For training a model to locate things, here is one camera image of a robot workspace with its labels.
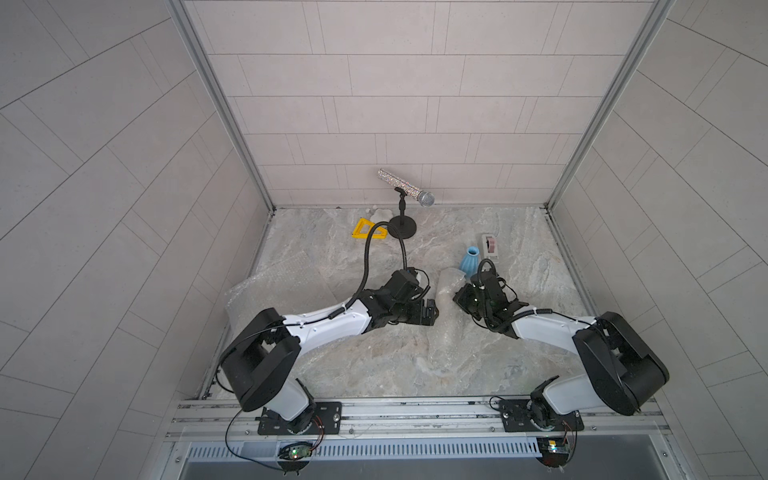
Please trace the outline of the white ribbed vase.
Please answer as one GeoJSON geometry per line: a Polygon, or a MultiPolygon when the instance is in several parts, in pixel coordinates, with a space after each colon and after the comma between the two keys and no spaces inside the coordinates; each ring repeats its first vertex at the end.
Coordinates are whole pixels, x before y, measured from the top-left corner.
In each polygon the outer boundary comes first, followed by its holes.
{"type": "Polygon", "coordinates": [[[454,296],[465,284],[465,274],[459,269],[440,272],[435,295],[439,314],[428,332],[429,355],[435,362],[448,363],[463,339],[466,314],[454,302],[454,296]]]}

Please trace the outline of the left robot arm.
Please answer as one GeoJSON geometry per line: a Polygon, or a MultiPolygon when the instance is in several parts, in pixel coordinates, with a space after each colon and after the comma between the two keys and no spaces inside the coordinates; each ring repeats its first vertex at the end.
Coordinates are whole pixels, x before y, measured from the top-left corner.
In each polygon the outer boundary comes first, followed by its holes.
{"type": "Polygon", "coordinates": [[[244,412],[265,407],[289,430],[301,432],[312,423],[316,402],[291,377],[297,359],[390,324],[432,326],[439,311],[427,297],[430,289],[426,272],[408,267],[395,271],[384,286],[363,289],[345,304],[301,315],[265,309],[224,349],[219,367],[244,412]]]}

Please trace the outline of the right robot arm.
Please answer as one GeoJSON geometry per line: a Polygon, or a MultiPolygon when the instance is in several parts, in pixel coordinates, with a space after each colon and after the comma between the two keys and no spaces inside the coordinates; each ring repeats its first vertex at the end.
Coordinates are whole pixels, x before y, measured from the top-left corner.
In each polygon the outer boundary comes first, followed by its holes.
{"type": "Polygon", "coordinates": [[[670,379],[665,364],[618,313],[571,317],[510,300],[501,279],[490,271],[474,275],[454,302],[493,333],[542,342],[579,357],[583,374],[552,377],[531,392],[528,418],[540,430],[554,430],[566,416],[600,406],[632,416],[670,379]]]}

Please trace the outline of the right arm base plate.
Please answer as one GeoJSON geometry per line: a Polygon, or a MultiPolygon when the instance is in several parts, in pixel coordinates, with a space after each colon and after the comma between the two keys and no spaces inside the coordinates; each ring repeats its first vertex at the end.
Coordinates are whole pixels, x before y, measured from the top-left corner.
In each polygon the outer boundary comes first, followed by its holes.
{"type": "Polygon", "coordinates": [[[500,416],[507,433],[580,432],[584,423],[577,411],[559,415],[543,402],[532,399],[495,398],[489,405],[500,416]]]}

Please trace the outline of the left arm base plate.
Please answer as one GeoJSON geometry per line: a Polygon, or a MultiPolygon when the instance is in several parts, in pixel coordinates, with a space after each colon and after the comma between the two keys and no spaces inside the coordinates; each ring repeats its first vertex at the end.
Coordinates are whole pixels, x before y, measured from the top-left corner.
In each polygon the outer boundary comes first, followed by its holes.
{"type": "Polygon", "coordinates": [[[313,402],[293,420],[276,411],[263,408],[259,418],[259,435],[336,435],[340,431],[343,404],[339,401],[313,402]]]}

